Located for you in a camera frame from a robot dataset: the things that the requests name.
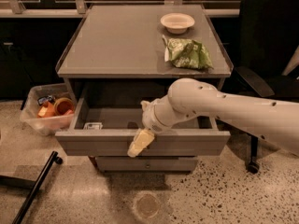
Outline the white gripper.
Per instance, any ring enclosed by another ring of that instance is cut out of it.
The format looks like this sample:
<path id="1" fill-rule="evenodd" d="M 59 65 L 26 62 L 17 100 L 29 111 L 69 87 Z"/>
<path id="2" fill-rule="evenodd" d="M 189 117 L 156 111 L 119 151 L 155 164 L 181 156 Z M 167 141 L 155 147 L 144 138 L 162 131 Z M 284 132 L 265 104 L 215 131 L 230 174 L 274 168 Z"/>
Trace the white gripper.
<path id="1" fill-rule="evenodd" d="M 155 133 L 164 133 L 170 129 L 169 126 L 162 124 L 156 117 L 156 101 L 149 102 L 143 100 L 140 104 L 143 111 L 142 123 L 146 129 L 137 130 L 137 133 L 127 151 L 128 156 L 131 158 L 138 156 L 143 149 L 154 140 Z"/>

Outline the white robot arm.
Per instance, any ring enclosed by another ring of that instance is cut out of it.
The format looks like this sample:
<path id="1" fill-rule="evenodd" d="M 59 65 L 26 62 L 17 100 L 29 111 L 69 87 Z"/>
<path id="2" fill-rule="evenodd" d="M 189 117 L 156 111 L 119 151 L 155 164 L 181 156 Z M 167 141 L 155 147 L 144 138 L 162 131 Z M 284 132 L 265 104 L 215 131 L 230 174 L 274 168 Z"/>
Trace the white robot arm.
<path id="1" fill-rule="evenodd" d="M 167 95 L 143 101 L 142 123 L 127 154 L 134 158 L 156 134 L 200 116 L 219 119 L 237 129 L 299 155 L 299 104 L 218 91 L 192 78 L 171 84 Z"/>

